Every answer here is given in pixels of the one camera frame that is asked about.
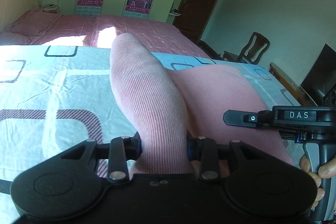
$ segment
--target pink ribbed fabric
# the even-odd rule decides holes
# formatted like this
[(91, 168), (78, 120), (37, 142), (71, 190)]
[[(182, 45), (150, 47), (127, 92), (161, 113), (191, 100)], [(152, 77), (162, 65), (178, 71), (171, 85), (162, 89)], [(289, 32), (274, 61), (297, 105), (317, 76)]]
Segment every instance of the pink ribbed fabric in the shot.
[(186, 154), (187, 129), (219, 144), (233, 139), (293, 165), (277, 131), (228, 126), (229, 109), (258, 112), (266, 106), (238, 69), (206, 65), (166, 70), (131, 34), (112, 44), (110, 81), (116, 102), (138, 130), (143, 153), (133, 173), (192, 172)]

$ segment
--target chair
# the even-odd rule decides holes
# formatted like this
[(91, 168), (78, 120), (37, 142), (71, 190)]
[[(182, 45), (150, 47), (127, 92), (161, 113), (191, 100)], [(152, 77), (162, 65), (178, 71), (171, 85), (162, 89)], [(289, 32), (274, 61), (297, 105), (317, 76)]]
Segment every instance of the chair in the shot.
[[(245, 55), (245, 52), (251, 46), (254, 37), (256, 37), (254, 45), (247, 52), (247, 55)], [(245, 47), (243, 47), (243, 49), (241, 50), (241, 52), (240, 52), (239, 55), (233, 54), (231, 52), (224, 52), (224, 54), (223, 54), (223, 60), (227, 59), (230, 62), (247, 63), (247, 64), (256, 65), (256, 64), (259, 63), (260, 58), (263, 56), (263, 54), (269, 48), (269, 45), (270, 45), (270, 42), (269, 42), (269, 40), (266, 37), (264, 37), (260, 33), (254, 32), (252, 34), (251, 38), (250, 38), (250, 41), (248, 42), (248, 44)], [(257, 56), (257, 58), (254, 61), (252, 61), (252, 58), (257, 54), (257, 52), (260, 49), (262, 49), (261, 52), (259, 53), (259, 55)]]

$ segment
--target hand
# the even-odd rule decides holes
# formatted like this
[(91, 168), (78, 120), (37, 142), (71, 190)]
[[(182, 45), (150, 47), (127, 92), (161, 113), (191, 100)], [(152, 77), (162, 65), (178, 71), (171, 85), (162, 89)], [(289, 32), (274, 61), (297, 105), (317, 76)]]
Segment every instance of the hand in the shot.
[(319, 168), (318, 174), (311, 172), (310, 167), (311, 167), (310, 161), (306, 158), (305, 155), (303, 155), (302, 158), (300, 159), (300, 168), (315, 180), (316, 186), (318, 188), (316, 200), (312, 206), (312, 208), (315, 208), (325, 194), (324, 190), (320, 188), (322, 179), (330, 179), (331, 177), (336, 175), (336, 158), (333, 158), (330, 162), (327, 162), (325, 165), (322, 165)]

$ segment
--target black television screen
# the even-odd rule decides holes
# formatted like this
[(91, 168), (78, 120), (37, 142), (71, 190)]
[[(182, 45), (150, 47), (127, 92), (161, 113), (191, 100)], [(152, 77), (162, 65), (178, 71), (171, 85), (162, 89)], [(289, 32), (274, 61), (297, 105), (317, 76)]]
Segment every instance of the black television screen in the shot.
[(323, 97), (335, 84), (336, 52), (325, 44), (301, 86), (318, 106), (322, 106)]

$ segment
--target pillow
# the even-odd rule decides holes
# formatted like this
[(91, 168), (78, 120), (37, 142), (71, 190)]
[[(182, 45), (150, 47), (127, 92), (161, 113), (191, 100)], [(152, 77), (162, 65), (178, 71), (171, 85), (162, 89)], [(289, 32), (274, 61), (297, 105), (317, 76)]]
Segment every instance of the pillow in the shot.
[(29, 39), (18, 33), (3, 32), (0, 34), (0, 45), (29, 45)]
[(22, 35), (45, 35), (48, 28), (61, 16), (32, 10), (8, 25), (6, 31)]

